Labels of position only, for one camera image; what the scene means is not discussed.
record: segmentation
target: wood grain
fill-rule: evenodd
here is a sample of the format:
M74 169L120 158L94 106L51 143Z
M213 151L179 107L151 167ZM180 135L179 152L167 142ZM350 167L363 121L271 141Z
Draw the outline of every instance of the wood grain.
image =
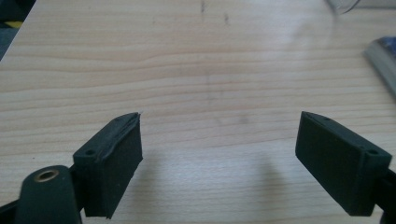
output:
M38 0L0 63L0 204L111 119L142 112L144 160L111 220L377 223L294 156L302 110L396 155L396 106L362 57L395 11L324 1Z

